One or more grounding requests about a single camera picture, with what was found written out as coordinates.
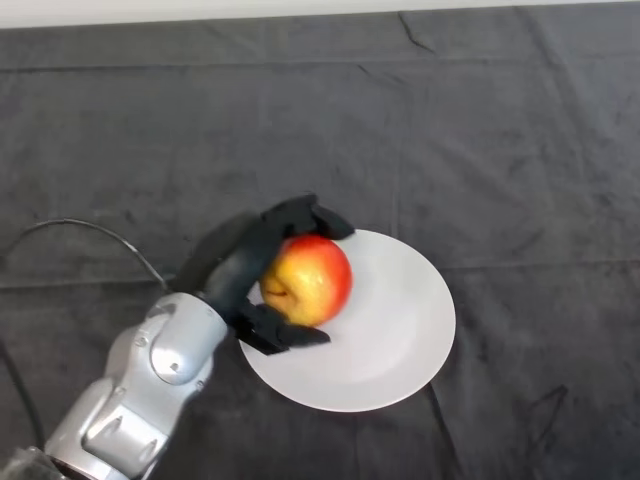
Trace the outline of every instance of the gray cloth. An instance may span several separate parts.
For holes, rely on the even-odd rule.
[[[628,3],[0,32],[0,241],[82,217],[169,275],[222,219],[314,191],[445,276],[433,389],[314,411],[229,341],[158,480],[637,479],[639,26]],[[72,227],[3,266],[48,432],[158,294]],[[31,435],[0,385],[6,457]]]

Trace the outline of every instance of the plate rim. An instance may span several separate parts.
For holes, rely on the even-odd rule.
[[[456,318],[456,309],[455,309],[455,303],[453,302],[453,296],[451,295],[451,290],[449,289],[449,285],[447,284],[447,282],[445,281],[444,277],[442,276],[442,274],[440,273],[440,271],[435,267],[435,265],[433,265],[429,259],[427,257],[425,257],[422,253],[420,253],[418,250],[416,250],[415,248],[413,248],[411,245],[395,238],[392,237],[390,235],[385,235],[384,233],[379,233],[379,232],[374,232],[372,230],[365,230],[365,229],[357,229],[356,232],[366,232],[367,234],[375,234],[377,236],[381,236],[381,237],[386,237],[392,240],[395,240],[397,242],[402,243],[405,247],[411,249],[412,251],[414,251],[415,253],[417,253],[420,257],[422,257],[433,269],[434,271],[438,274],[438,276],[440,277],[440,280],[443,282],[445,289],[446,289],[446,300],[448,301],[448,303],[451,306],[451,311],[453,313],[452,316],[452,327],[453,327],[453,331],[451,334],[451,338],[448,341],[448,344],[446,345],[446,355],[443,356],[442,361],[440,362],[440,364],[437,366],[437,368],[435,368],[435,373],[433,373],[433,375],[431,375],[431,377],[422,382],[418,382],[418,385],[415,389],[410,389],[407,392],[403,392],[401,395],[398,396],[394,396],[393,399],[390,400],[385,400],[382,402],[372,402],[370,406],[367,406],[366,408],[363,407],[344,407],[344,408],[336,408],[336,407],[327,407],[327,406],[320,406],[318,404],[314,404],[313,401],[302,401],[302,400],[298,400],[295,398],[290,397],[289,395],[287,395],[286,393],[280,391],[277,387],[275,387],[272,383],[270,383],[269,381],[267,381],[267,378],[269,377],[268,374],[264,373],[264,372],[259,372],[258,369],[254,366],[253,361],[251,360],[250,356],[247,354],[248,351],[250,351],[250,349],[252,349],[252,347],[250,347],[249,345],[245,344],[244,342],[238,340],[238,342],[240,343],[240,349],[242,350],[242,354],[245,358],[245,360],[247,361],[247,363],[249,364],[249,366],[251,367],[251,369],[253,370],[253,372],[257,375],[257,377],[263,381],[267,386],[269,386],[272,390],[274,390],[275,392],[277,392],[279,395],[287,398],[288,400],[291,400],[295,403],[298,403],[300,405],[304,405],[306,407],[309,408],[314,408],[316,410],[322,410],[322,411],[326,411],[326,412],[336,412],[336,413],[357,413],[357,412],[368,412],[368,411],[373,411],[373,410],[378,410],[380,408],[385,408],[391,405],[394,405],[398,402],[401,402],[407,398],[409,398],[412,395],[415,395],[416,393],[418,393],[420,390],[422,390],[423,388],[425,388],[427,385],[429,385],[429,383],[431,383],[433,381],[433,379],[436,377],[436,375],[438,375],[438,373],[440,373],[440,371],[442,370],[442,367],[444,366],[444,364],[446,363],[447,359],[449,358],[449,356],[451,355],[451,350],[453,349],[453,343],[455,341],[455,336],[456,336],[456,331],[457,331],[457,318]]]

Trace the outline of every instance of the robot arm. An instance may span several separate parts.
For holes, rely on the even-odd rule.
[[[46,456],[25,455],[39,463],[48,458],[46,468],[57,469],[51,478],[148,477],[185,404],[209,379],[213,352],[229,328],[267,355],[330,341],[319,330],[289,325],[270,307],[252,305],[247,295],[288,238],[341,239],[353,232],[314,195],[261,215],[239,215],[210,232],[170,283],[173,293],[116,339],[104,376],[76,401],[47,442]],[[8,472],[0,480],[49,480]]]

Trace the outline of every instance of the plate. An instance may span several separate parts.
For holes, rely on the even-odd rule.
[[[360,412],[414,394],[438,373],[455,335],[442,276],[399,240],[358,230],[336,242],[353,270],[342,311],[320,327],[331,343],[265,356],[241,342],[249,365],[274,390],[321,410]],[[260,303],[258,288],[250,295]]]

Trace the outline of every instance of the white wall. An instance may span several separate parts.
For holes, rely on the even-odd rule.
[[[533,3],[585,2],[580,0],[0,0],[0,28],[428,10]]]

